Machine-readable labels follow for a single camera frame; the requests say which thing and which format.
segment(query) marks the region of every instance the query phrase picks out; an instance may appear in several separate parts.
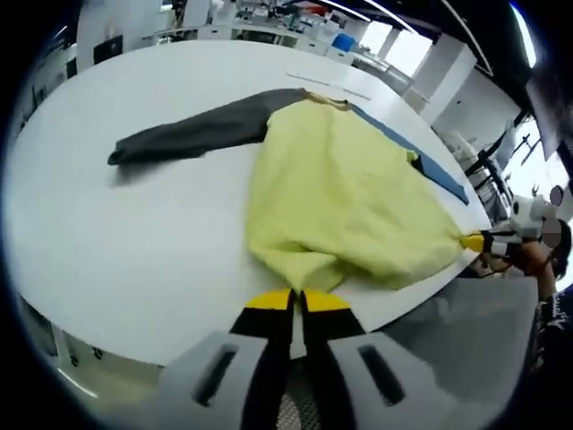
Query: white table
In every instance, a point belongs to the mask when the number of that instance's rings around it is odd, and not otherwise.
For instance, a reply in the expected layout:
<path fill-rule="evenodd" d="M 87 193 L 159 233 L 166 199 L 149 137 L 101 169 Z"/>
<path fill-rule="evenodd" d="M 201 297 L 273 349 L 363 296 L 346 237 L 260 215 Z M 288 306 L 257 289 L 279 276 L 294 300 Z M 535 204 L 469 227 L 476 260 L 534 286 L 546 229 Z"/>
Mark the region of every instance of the white table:
<path fill-rule="evenodd" d="M 60 329 L 141 362 L 164 365 L 208 332 L 228 330 L 245 301 L 282 286 L 244 249 L 249 176 L 261 146 L 150 165 L 127 183 L 107 156 L 115 141 L 144 128 L 260 91 L 302 86 L 350 100 L 419 145 L 465 184 L 468 206 L 432 185 L 459 226 L 489 227 L 447 148 L 373 76 L 286 47 L 180 42 L 115 57 L 72 78 L 22 130 L 4 182 L 14 286 Z M 349 279 L 337 293 L 372 330 L 420 305 L 473 258 L 466 252 L 399 291 Z"/>

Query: ceiling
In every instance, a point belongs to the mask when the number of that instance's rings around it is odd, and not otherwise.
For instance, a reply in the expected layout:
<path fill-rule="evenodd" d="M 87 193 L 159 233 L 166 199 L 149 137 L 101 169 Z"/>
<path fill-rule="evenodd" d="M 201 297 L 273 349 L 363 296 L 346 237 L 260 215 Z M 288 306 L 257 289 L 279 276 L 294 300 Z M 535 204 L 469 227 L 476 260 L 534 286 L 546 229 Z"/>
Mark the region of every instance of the ceiling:
<path fill-rule="evenodd" d="M 426 37 L 436 39 L 444 32 L 465 41 L 474 51 L 481 68 L 487 69 L 477 47 L 442 0 L 375 1 L 400 16 Z M 529 79 L 531 69 L 527 63 L 521 33 L 509 2 L 507 0 L 480 0 L 479 2 L 448 0 L 448 2 L 463 18 L 481 47 L 493 71 L 491 79 L 519 106 L 529 109 L 525 84 Z M 339 0 L 338 3 L 363 13 L 375 21 L 399 26 L 396 21 L 381 14 L 364 0 Z M 517 0 L 514 3 L 523 4 L 524 2 Z"/>

